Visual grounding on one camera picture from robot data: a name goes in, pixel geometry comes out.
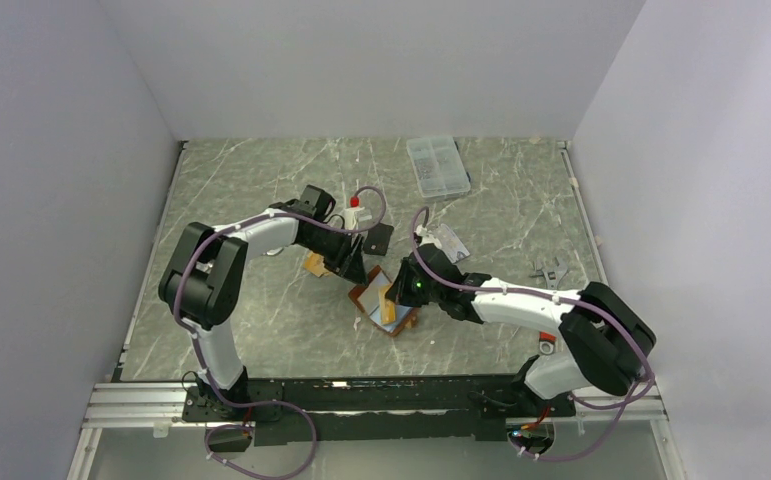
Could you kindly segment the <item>brown leather card holder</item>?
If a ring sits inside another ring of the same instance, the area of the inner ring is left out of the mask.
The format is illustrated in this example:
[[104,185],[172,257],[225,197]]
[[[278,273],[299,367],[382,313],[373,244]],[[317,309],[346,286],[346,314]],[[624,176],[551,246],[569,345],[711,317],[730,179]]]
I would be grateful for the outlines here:
[[369,320],[376,328],[390,337],[399,335],[405,329],[412,329],[419,323],[420,309],[395,305],[394,314],[384,317],[381,307],[386,303],[384,294],[391,286],[390,276],[379,266],[367,274],[368,285],[356,285],[348,298],[358,310],[360,317]]

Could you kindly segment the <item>gold card stack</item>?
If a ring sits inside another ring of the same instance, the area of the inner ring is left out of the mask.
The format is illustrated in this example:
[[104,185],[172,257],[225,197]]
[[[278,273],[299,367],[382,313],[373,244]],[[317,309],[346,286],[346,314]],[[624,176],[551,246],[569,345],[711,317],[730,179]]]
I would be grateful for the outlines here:
[[308,251],[304,257],[303,269],[317,278],[332,275],[332,272],[326,268],[324,257],[313,251]]

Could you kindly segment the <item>aluminium frame rail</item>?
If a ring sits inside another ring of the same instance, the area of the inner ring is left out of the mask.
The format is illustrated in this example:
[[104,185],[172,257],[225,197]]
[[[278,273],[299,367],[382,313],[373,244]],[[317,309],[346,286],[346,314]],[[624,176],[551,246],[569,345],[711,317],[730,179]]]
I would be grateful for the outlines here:
[[[101,435],[105,429],[148,429],[164,438],[174,427],[211,429],[226,422],[187,420],[184,411],[191,405],[185,389],[189,383],[124,382],[97,383],[91,393],[80,437],[67,477],[88,479]],[[641,399],[631,403],[623,421],[647,421],[656,442],[657,454],[668,479],[685,479],[687,473],[675,444],[664,402],[654,386]]]

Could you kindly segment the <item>clear plastic screw box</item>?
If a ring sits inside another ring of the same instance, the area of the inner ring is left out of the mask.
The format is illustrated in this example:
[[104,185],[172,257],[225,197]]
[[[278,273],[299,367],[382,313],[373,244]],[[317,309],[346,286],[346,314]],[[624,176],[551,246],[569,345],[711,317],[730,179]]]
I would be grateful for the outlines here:
[[409,139],[406,150],[412,162],[420,196],[436,202],[467,195],[471,181],[456,141],[451,136]]

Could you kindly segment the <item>silver open-end wrench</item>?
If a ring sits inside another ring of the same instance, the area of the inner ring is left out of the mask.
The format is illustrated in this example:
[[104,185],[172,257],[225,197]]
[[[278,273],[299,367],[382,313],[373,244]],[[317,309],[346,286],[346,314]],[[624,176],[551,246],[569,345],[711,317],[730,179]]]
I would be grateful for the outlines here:
[[267,250],[263,255],[271,256],[271,257],[272,256],[277,256],[277,255],[281,254],[284,249],[285,249],[285,247],[277,247],[277,248],[274,248],[274,249]]

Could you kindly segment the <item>black card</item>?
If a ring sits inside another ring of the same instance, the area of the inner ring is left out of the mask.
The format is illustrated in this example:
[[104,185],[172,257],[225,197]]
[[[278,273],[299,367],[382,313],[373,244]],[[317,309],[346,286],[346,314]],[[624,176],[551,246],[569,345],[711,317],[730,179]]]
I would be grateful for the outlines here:
[[379,223],[367,231],[362,250],[367,255],[386,256],[390,241],[394,232],[394,227]]

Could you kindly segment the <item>orange handled tool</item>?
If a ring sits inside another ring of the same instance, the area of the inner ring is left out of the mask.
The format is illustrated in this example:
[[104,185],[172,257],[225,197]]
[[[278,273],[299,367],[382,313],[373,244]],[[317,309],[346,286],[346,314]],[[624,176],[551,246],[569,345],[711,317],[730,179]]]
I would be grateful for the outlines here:
[[556,337],[547,332],[539,334],[538,349],[541,355],[552,355],[556,350]]

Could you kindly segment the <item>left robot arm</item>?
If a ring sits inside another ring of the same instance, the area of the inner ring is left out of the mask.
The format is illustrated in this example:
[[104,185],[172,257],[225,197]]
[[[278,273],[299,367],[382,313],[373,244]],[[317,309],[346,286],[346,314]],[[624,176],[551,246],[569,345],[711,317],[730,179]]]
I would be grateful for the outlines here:
[[326,270],[358,285],[367,283],[362,257],[368,221],[352,227],[329,224],[336,201],[308,185],[302,194],[225,226],[199,222],[183,230],[158,286],[176,323],[193,344],[201,384],[212,389],[209,407],[225,420],[248,406],[247,369],[236,350],[229,319],[236,309],[247,264],[271,251],[300,246],[321,256]]

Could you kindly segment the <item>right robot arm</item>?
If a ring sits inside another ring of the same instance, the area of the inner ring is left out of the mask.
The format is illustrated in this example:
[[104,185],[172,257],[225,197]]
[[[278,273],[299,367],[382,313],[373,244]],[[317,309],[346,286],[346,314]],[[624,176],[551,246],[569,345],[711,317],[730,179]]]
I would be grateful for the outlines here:
[[549,333],[565,349],[527,360],[512,388],[518,411],[535,415],[550,399],[595,387],[624,396],[651,379],[647,360],[654,332],[606,284],[580,290],[534,289],[486,273],[463,273],[432,244],[406,256],[385,298],[399,306],[435,304],[451,318],[476,324],[509,324]]

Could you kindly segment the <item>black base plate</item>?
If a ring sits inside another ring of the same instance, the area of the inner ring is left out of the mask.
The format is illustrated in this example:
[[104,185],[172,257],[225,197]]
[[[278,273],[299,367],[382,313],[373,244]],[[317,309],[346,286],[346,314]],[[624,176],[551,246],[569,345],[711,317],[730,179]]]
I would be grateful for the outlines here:
[[326,441],[469,437],[503,441],[520,423],[571,418],[565,394],[541,400],[511,374],[251,379],[255,407],[229,407],[210,388],[186,389],[185,423],[247,422],[258,446]]

